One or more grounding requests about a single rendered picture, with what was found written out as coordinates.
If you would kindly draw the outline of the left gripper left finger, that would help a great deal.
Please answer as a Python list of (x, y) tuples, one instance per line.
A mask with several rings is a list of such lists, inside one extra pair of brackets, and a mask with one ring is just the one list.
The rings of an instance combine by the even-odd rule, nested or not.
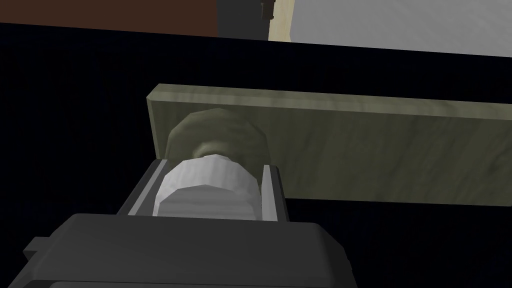
[(166, 167), (167, 163), (168, 161), (166, 159), (155, 159), (150, 164), (140, 181), (138, 181), (135, 188), (129, 194), (128, 198), (117, 211), (117, 215), (133, 216), (137, 213), (137, 211), (139, 211), (141, 205), (157, 181), (158, 176)]

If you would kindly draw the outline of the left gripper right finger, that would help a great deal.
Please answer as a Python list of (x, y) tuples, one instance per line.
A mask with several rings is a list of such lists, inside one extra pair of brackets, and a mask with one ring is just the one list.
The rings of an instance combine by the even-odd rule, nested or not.
[(264, 165), (261, 182), (262, 220), (289, 222), (280, 172), (275, 165)]

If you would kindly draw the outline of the grey round knob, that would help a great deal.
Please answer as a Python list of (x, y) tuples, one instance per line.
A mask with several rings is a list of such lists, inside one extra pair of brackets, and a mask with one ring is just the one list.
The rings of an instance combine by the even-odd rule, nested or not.
[(261, 183), (271, 161), (265, 134), (233, 111), (193, 112), (168, 135), (171, 170), (155, 196), (155, 217), (261, 220)]

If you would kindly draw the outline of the olive wooden drawer front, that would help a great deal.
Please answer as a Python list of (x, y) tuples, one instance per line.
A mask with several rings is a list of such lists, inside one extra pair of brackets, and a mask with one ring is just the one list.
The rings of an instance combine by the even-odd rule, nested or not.
[(231, 110), (287, 198), (512, 206), (512, 104), (163, 83), (146, 99), (158, 159), (189, 114)]

